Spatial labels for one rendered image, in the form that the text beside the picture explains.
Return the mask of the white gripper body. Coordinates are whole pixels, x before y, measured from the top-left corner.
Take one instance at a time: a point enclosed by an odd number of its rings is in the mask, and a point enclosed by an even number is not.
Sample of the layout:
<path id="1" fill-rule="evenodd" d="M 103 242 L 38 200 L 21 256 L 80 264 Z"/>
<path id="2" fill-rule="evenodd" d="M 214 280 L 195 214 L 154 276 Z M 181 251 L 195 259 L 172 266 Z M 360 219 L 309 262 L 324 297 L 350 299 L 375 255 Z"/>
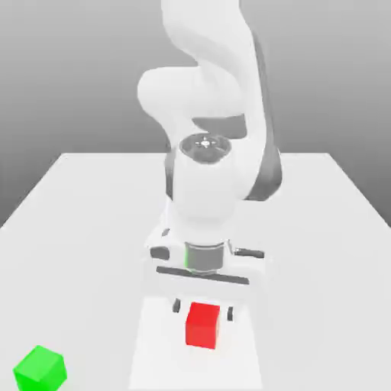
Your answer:
<path id="1" fill-rule="evenodd" d="M 246 264 L 227 265 L 209 275 L 160 260 L 144 261 L 144 291 L 171 298 L 184 296 L 210 300 L 252 300 L 266 292 L 263 269 Z"/>

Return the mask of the small green cube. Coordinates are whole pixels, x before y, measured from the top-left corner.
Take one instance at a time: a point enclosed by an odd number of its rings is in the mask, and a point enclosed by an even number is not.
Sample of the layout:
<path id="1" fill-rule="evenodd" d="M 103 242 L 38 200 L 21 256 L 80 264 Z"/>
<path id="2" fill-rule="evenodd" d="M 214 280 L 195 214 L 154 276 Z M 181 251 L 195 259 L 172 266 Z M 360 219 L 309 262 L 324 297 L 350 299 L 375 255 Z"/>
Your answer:
<path id="1" fill-rule="evenodd" d="M 58 391 L 67 380 L 62 354 L 34 347 L 14 368 L 18 391 Z"/>

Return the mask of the small red cube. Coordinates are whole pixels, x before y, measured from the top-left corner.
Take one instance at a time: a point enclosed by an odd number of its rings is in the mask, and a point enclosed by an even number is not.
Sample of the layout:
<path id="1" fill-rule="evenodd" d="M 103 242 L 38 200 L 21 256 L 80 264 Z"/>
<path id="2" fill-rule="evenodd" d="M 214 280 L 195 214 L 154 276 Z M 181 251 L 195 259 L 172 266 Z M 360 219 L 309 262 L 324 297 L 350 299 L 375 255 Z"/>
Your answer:
<path id="1" fill-rule="evenodd" d="M 219 305 L 192 302 L 186 318 L 186 344 L 214 350 L 218 339 L 219 318 Z"/>

